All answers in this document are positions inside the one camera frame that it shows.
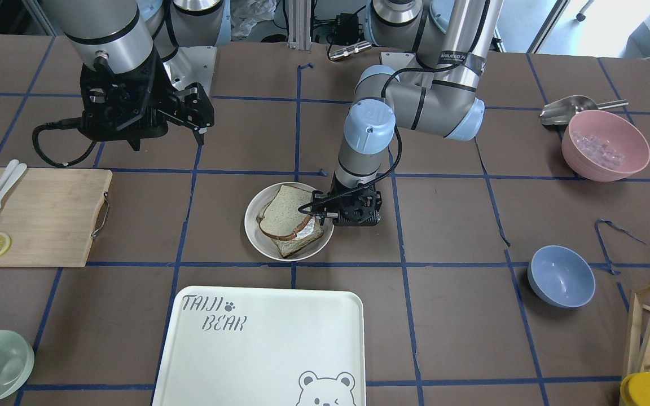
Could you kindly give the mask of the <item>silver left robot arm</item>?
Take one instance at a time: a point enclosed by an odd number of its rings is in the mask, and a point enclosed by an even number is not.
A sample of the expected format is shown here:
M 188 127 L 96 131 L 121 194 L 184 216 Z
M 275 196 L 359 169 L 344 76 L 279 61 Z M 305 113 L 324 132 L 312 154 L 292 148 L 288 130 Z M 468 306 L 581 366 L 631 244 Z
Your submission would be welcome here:
M 374 226 L 380 220 L 376 183 L 399 165 L 381 168 L 400 129 L 446 139 L 476 137 L 485 103 L 476 90 L 502 8 L 501 1 L 370 1 L 364 36 L 408 51 L 412 61 L 394 69 L 364 70 L 345 119 L 332 188 L 314 193 L 299 211 L 336 226 Z

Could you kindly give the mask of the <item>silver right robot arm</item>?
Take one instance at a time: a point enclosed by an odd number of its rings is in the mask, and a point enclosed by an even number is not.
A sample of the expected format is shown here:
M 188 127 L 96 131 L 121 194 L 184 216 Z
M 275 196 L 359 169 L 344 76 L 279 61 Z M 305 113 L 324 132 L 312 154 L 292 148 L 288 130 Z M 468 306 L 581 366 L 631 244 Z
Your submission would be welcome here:
M 229 1 L 51 1 L 46 11 L 82 59 L 80 134 L 138 150 L 174 124 L 204 144 L 215 123 L 203 80 L 213 64 L 189 52 L 229 43 Z

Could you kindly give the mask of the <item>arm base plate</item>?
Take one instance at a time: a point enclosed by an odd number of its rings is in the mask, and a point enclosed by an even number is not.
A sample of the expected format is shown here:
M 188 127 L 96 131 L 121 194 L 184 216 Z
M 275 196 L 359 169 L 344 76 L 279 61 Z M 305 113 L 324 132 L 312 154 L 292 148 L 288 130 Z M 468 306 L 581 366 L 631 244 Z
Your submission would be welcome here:
M 190 84 L 199 83 L 211 94 L 218 48 L 214 46 L 181 47 L 173 56 L 163 60 L 171 85 L 184 90 Z
M 381 52 L 381 63 L 395 71 L 408 67 L 414 59 L 413 53 Z

